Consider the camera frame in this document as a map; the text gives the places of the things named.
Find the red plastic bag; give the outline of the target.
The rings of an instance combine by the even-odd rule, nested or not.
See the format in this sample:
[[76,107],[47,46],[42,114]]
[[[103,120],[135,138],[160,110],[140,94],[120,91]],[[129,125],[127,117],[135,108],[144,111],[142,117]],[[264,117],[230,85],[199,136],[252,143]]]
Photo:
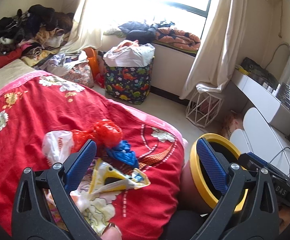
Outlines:
[[122,129],[108,119],[97,121],[90,130],[80,131],[74,129],[71,132],[74,142],[71,149],[72,153],[78,152],[88,140],[96,143],[97,151],[99,152],[105,148],[116,147],[123,138]]

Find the blue plastic bag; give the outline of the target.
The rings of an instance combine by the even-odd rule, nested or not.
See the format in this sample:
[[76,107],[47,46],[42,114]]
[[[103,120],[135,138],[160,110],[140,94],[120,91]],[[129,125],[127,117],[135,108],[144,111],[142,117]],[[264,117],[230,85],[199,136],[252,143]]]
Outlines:
[[127,140],[121,140],[117,146],[106,148],[109,157],[118,160],[132,168],[139,168],[138,159]]

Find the floral fabric bag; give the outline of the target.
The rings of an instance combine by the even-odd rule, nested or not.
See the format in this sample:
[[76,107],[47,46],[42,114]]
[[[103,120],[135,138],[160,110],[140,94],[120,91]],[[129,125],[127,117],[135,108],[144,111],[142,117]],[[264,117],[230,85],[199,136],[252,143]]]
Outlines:
[[92,88],[94,86],[92,71],[87,62],[76,64],[62,78],[88,88]]

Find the cream curtain right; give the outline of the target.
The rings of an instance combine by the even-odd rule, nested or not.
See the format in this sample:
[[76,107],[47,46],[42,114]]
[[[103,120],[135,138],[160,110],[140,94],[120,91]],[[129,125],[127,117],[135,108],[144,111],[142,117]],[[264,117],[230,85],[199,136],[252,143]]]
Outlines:
[[180,99],[193,89],[222,92],[230,81],[246,27],[248,0],[219,0],[207,35],[189,71]]

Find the yellow white snack wrapper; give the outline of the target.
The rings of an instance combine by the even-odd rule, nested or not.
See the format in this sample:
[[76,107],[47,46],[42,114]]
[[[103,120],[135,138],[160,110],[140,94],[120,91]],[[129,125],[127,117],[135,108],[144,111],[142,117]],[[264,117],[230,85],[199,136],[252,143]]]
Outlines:
[[92,161],[76,191],[95,197],[97,194],[107,192],[138,190],[150,184],[148,176],[138,168],[125,174],[97,158]]

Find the orange bag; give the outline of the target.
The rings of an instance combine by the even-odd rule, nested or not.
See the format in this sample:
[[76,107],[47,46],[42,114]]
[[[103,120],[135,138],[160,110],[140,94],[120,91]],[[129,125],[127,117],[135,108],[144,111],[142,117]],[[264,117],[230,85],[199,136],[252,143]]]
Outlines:
[[92,71],[93,79],[96,80],[97,75],[100,73],[98,64],[98,53],[92,47],[85,48],[84,51],[87,55],[88,64]]

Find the cardboard box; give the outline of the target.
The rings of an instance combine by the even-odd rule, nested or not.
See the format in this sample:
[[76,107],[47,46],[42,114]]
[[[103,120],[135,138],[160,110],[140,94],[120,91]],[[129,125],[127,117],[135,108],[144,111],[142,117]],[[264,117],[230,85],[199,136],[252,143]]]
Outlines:
[[240,113],[229,111],[221,124],[219,134],[230,139],[236,129],[243,129],[243,116]]

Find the yellow rim trash can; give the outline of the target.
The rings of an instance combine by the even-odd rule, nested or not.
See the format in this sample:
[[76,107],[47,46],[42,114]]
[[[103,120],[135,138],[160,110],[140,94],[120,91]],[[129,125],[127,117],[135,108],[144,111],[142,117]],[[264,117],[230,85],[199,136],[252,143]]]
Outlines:
[[[214,133],[206,133],[199,137],[206,139],[216,152],[225,156],[229,163],[238,161],[239,149],[225,137]],[[221,193],[213,187],[201,164],[197,152],[197,142],[191,147],[189,160],[184,165],[180,177],[179,205],[198,214],[206,214],[218,204]]]

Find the white chair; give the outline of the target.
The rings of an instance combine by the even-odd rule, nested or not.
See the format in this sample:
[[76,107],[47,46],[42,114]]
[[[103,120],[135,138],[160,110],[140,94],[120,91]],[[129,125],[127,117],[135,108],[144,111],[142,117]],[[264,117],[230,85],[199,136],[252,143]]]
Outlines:
[[284,174],[290,174],[290,142],[255,107],[247,110],[243,127],[233,131],[230,141],[241,153],[252,152]]

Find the dark blue clothes on sill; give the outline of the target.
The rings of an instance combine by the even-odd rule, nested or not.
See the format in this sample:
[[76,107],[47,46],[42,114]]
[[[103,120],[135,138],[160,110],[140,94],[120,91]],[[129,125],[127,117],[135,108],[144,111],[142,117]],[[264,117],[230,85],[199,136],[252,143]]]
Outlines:
[[166,21],[153,23],[151,25],[145,22],[129,21],[120,25],[118,28],[125,34],[127,40],[137,40],[139,44],[147,44],[155,40],[158,28],[171,27],[173,25],[175,23]]

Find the cream curtain left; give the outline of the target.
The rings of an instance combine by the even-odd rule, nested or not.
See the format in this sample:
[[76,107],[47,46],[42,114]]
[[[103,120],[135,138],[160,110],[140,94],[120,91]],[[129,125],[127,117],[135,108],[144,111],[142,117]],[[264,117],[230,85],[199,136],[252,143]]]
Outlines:
[[60,53],[75,53],[87,47],[99,49],[103,34],[113,24],[112,0],[80,0],[68,42]]

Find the white plastic bag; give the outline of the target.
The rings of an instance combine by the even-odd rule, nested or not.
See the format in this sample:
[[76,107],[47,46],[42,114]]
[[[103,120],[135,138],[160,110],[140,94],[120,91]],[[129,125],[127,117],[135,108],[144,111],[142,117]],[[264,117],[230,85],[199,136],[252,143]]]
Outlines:
[[73,133],[70,131],[51,131],[45,134],[42,142],[42,153],[49,165],[64,163],[74,146]]

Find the white vanity desk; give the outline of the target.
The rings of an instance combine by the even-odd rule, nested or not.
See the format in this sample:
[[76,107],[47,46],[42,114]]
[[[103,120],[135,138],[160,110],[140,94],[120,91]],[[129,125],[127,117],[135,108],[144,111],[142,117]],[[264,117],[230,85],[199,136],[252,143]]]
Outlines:
[[252,102],[266,122],[284,135],[290,135],[290,110],[259,83],[242,74],[233,72],[231,81]]

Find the white bag in basket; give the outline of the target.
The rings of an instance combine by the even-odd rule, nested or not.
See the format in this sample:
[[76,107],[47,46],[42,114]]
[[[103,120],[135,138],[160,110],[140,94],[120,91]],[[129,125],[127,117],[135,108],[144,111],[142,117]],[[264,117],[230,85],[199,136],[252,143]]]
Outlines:
[[138,44],[138,41],[123,40],[105,53],[103,59],[110,67],[146,67],[154,58],[155,47]]

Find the red floral blanket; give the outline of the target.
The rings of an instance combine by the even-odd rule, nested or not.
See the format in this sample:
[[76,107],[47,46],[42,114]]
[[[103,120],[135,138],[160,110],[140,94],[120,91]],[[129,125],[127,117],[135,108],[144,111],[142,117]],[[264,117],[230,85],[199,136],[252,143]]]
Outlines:
[[11,232],[12,207],[26,167],[44,170],[51,131],[88,131],[100,120],[119,126],[150,184],[93,197],[83,212],[97,232],[109,223],[123,239],[158,239],[178,205],[184,163],[181,133],[169,123],[52,75],[25,76],[0,91],[0,226]]

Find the dinosaur print laundry basket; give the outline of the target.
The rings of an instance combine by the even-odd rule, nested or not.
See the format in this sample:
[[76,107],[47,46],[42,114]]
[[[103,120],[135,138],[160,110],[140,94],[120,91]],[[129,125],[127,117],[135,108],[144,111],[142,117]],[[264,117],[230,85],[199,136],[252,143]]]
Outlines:
[[142,104],[150,93],[154,58],[145,67],[105,66],[105,91],[108,95],[132,103]]

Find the pile of dark clothes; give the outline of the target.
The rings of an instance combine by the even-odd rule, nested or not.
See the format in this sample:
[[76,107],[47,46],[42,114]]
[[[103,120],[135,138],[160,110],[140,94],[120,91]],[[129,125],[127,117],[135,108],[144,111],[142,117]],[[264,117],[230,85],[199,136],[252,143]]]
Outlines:
[[18,9],[13,17],[0,19],[0,46],[20,44],[22,40],[37,40],[67,34],[73,27],[74,13],[57,12],[54,8],[40,4],[31,6],[26,12]]

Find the cream curtain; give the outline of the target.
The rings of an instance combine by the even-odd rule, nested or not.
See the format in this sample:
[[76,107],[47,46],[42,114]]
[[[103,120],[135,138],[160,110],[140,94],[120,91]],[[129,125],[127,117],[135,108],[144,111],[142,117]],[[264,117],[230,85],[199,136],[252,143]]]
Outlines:
[[87,47],[99,49],[103,34],[113,24],[112,0],[80,0],[68,42],[60,53],[75,53]]
[[219,0],[207,35],[189,71],[180,99],[193,89],[222,92],[230,81],[246,27],[248,0]]

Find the orange patterned blanket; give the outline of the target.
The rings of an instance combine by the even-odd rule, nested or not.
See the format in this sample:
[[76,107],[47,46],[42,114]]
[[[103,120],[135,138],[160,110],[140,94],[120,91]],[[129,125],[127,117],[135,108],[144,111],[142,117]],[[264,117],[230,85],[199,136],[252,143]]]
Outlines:
[[188,51],[198,51],[201,44],[200,38],[195,34],[170,27],[158,28],[155,40]]

